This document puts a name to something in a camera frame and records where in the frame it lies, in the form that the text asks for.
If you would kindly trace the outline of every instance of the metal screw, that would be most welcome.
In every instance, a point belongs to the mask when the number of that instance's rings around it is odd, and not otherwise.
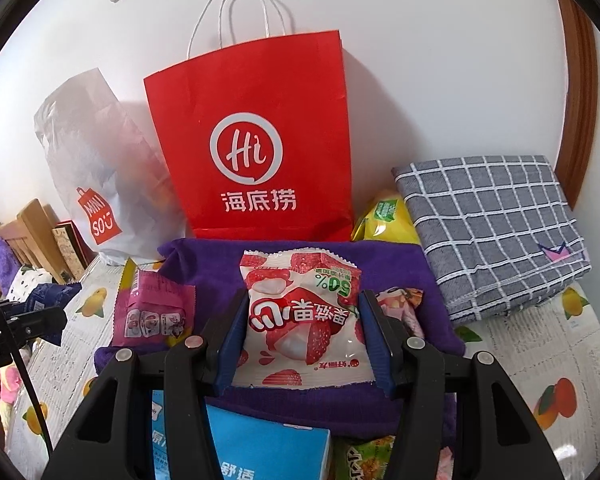
[[[478,354],[478,361],[483,365],[492,365],[495,359],[489,352],[480,352]]]
[[[414,350],[422,350],[424,348],[424,339],[419,337],[410,337],[407,339],[407,346]]]
[[[116,359],[118,361],[129,361],[133,354],[134,353],[129,348],[121,348],[116,352]]]
[[[187,348],[198,348],[205,342],[199,335],[190,335],[184,340],[184,346]]]

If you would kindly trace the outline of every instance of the bag handle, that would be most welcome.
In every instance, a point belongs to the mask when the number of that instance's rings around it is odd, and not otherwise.
[[[222,48],[222,10],[224,9],[224,4],[226,1],[227,0],[222,0],[222,3],[220,3],[220,12],[218,13],[218,41],[220,43],[220,48]],[[278,17],[280,18],[280,23],[282,24],[282,35],[286,36],[285,20],[282,17],[282,12],[280,12],[280,8],[275,0],[269,1],[271,2],[271,5],[273,5],[274,9],[276,9]]]
[[[191,58],[191,45],[193,44],[193,38],[196,36],[196,32],[198,31],[198,27],[200,26],[200,23],[202,22],[202,18],[205,17],[206,10],[209,8],[209,6],[211,5],[212,2],[213,2],[213,0],[209,0],[206,3],[205,8],[202,9],[202,13],[200,14],[200,17],[198,18],[198,22],[196,23],[196,26],[193,28],[193,33],[191,34],[191,38],[189,40],[189,46],[187,47],[187,59]],[[264,34],[265,34],[265,37],[268,38],[270,36],[269,17],[267,16],[267,7],[264,4],[264,0],[260,0],[260,6],[262,7],[262,13],[264,15]]]

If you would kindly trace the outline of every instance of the gray checkered cloth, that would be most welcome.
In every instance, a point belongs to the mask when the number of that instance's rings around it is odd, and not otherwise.
[[[591,266],[544,156],[394,168],[454,324],[547,300]]]

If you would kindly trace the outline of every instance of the brown wooden trim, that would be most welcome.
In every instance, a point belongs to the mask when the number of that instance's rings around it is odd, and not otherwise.
[[[571,208],[576,205],[598,114],[598,53],[589,17],[573,0],[558,0],[564,25],[569,88],[555,173]]]

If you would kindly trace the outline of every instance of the barcode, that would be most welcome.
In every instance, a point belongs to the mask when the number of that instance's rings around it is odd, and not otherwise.
[[[131,292],[135,292],[138,290],[140,283],[140,269],[136,269],[136,273],[134,274],[134,282],[131,285]]]

